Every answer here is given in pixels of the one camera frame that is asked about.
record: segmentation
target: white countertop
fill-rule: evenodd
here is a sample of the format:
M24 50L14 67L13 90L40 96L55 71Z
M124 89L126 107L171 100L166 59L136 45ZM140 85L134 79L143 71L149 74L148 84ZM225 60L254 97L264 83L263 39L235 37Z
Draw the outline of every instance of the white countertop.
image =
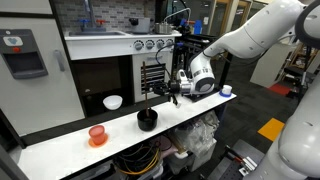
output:
M114 36L69 36L69 32L65 33L64 39L66 41L81 41L81 40L103 40L103 39L139 39L139 38L169 38L169 37L180 37L181 34L178 31L173 31L170 35L165 34L129 34L122 31L112 31L119 32L123 35Z
M85 128L22 150L18 166L31 180L51 180L66 177L89 165L110 157L143 140L153 137L205 111L208 111L230 98L215 93L198 102L179 96L180 108L172 102L152 107L158 113L158 125L151 132L143 132L137 124L137 113L132 113L102 123L109 135L108 142L100 148L88 145L89 128Z

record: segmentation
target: white bowl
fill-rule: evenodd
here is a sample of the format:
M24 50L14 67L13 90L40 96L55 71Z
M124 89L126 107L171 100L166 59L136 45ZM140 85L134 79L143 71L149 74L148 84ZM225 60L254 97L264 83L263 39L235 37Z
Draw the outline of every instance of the white bowl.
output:
M110 110L116 110L122 104L122 97L117 95L108 96L103 100L103 104Z

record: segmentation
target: white cup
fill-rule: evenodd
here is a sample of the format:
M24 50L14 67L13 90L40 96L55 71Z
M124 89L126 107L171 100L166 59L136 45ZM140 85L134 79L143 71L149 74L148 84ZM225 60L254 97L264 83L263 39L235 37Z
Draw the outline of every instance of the white cup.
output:
M222 93L225 95L231 94L232 87L229 85L223 85Z

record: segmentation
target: yellow floor tape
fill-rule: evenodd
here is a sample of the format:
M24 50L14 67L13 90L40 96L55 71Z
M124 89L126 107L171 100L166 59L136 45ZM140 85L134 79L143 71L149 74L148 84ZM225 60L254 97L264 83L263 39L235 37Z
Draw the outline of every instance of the yellow floor tape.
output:
M258 133L267 139L274 141L278 134L281 132L284 123L277 119L270 119L261 129L259 129Z

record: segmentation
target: orange cup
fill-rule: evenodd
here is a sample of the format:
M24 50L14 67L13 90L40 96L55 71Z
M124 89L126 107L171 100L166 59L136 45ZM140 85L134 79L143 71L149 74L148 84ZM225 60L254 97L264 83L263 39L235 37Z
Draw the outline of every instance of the orange cup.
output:
M89 130L89 135L95 145L101 145L106 141L104 127L101 125L93 126Z

